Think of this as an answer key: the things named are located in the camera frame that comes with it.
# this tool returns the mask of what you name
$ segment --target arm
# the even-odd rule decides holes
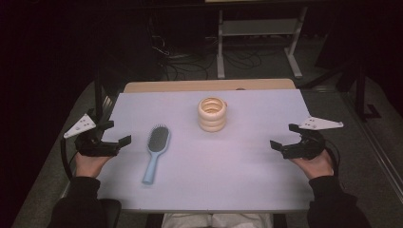
[[[311,228],[368,228],[365,215],[356,206],[356,197],[346,194],[333,175],[332,162],[325,150],[312,160],[291,160],[298,165],[309,179],[315,200],[308,211]]]
[[[76,177],[70,181],[65,198],[53,207],[50,224],[53,227],[106,227],[106,216],[97,199],[100,182],[95,178],[110,157],[86,157],[76,155]]]

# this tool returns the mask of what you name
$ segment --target chair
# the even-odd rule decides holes
[[[122,204],[115,199],[100,199],[106,214],[107,228],[115,228],[121,214]]]

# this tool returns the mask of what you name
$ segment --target human hand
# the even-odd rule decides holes
[[[104,164],[112,157],[88,157],[80,153],[75,156],[77,164],[76,177],[97,178]]]
[[[290,161],[299,166],[309,180],[334,174],[332,160],[326,150],[312,160],[291,159]]]

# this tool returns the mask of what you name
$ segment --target blue hairbrush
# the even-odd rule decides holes
[[[147,170],[145,171],[143,183],[152,184],[154,182],[157,159],[168,147],[169,138],[169,129],[163,124],[158,124],[151,130],[147,144],[148,152],[151,155],[151,160],[148,164]]]

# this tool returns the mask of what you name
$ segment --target stacked tape rolls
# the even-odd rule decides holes
[[[220,131],[226,123],[227,104],[217,97],[208,97],[199,102],[199,126],[204,131]]]

